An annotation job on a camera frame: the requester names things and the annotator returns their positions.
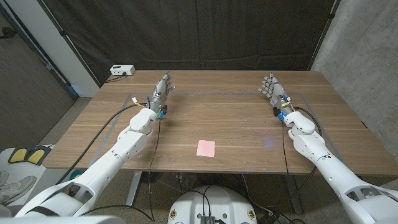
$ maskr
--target concrete wall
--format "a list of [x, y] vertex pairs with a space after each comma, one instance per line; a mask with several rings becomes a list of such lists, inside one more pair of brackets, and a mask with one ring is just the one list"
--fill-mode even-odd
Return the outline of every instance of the concrete wall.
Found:
[[79, 96], [93, 97], [100, 89], [63, 39], [37, 0], [7, 1]]
[[312, 70], [398, 161], [398, 1], [342, 0]]

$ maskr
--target pink sticky note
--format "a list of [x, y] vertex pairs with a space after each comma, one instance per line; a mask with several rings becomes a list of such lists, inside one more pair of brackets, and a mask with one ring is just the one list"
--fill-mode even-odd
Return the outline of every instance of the pink sticky note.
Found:
[[215, 146], [216, 146], [216, 142], [199, 140], [197, 156], [214, 157]]

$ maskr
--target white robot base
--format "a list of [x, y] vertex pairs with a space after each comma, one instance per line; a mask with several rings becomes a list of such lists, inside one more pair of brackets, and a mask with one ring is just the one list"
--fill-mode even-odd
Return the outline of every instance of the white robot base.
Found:
[[[209, 203], [202, 195], [205, 191]], [[214, 223], [214, 220], [227, 224], [257, 223], [252, 205], [242, 195], [216, 185], [197, 187], [183, 194], [172, 205], [167, 223], [201, 224]]]

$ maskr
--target yellow object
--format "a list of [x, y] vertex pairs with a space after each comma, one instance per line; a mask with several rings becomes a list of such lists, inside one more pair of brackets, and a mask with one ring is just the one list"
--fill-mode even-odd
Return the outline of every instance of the yellow object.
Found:
[[[142, 106], [141, 104], [139, 104], [139, 103], [135, 103], [136, 105], [138, 105], [138, 106]], [[145, 106], [142, 106], [143, 108], [145, 108]]]
[[282, 106], [286, 106], [286, 105], [289, 105], [289, 104], [290, 104], [290, 101], [287, 102], [287, 103], [282, 103]]
[[38, 164], [39, 160], [44, 156], [44, 150], [39, 149], [35, 151], [31, 156], [29, 156], [28, 161], [33, 163], [33, 164]]
[[25, 159], [26, 152], [27, 152], [27, 149], [25, 149], [25, 148], [19, 149], [18, 151], [16, 151], [14, 153], [14, 155], [12, 155], [12, 157], [10, 158], [10, 162], [23, 161]]

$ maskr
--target white box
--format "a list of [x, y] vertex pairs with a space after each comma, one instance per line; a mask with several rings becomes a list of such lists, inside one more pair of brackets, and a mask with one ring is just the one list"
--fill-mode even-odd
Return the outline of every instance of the white box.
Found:
[[126, 75], [132, 75], [136, 68], [134, 68], [134, 65], [113, 65], [110, 70], [112, 75], [123, 75], [124, 72], [126, 72]]

